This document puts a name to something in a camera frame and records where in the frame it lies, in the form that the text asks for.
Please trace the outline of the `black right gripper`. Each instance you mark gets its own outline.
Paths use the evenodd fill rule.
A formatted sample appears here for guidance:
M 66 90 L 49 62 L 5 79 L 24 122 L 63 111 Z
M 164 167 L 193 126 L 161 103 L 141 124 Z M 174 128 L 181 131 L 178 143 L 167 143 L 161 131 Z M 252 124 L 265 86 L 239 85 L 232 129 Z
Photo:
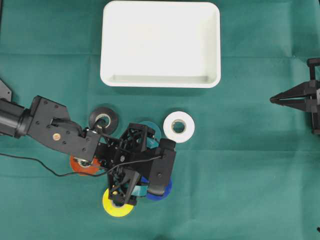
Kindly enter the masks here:
M 309 58 L 307 60 L 309 67 L 310 81 L 300 83 L 285 92 L 272 96 L 270 102 L 280 106 L 286 106 L 311 113 L 312 133 L 320 134 L 320 81 L 316 80 L 316 67 L 320 66 L 320 58 Z M 310 99 L 293 99 L 309 97 Z

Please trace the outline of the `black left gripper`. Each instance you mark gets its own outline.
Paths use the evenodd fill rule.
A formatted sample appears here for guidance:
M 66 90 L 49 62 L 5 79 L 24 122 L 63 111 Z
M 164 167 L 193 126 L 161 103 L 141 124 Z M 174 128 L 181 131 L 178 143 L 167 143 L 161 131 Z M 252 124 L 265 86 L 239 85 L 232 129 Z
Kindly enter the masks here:
M 137 204 L 133 191 L 141 175 L 128 168 L 120 168 L 115 172 L 113 170 L 158 160 L 160 154 L 147 148 L 148 134 L 154 133 L 147 125 L 130 123 L 120 138 L 104 135 L 105 143 L 98 143 L 93 157 L 97 163 L 93 166 L 107 174 L 107 196 L 116 206 Z

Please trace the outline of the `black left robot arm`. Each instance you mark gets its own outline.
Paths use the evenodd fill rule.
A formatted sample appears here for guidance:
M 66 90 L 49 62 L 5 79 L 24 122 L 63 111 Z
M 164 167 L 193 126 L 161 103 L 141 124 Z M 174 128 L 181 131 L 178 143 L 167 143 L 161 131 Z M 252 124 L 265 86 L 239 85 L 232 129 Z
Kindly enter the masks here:
M 96 126 L 82 128 L 70 119 L 66 106 L 47 98 L 36 96 L 30 108 L 0 100 L 2 135 L 17 139 L 29 136 L 103 170 L 108 175 L 108 198 L 119 207 L 137 203 L 132 192 L 141 179 L 138 167 L 163 158 L 161 151 L 147 148 L 147 136 L 153 132 L 146 125 L 130 124 L 121 138 L 113 138 Z

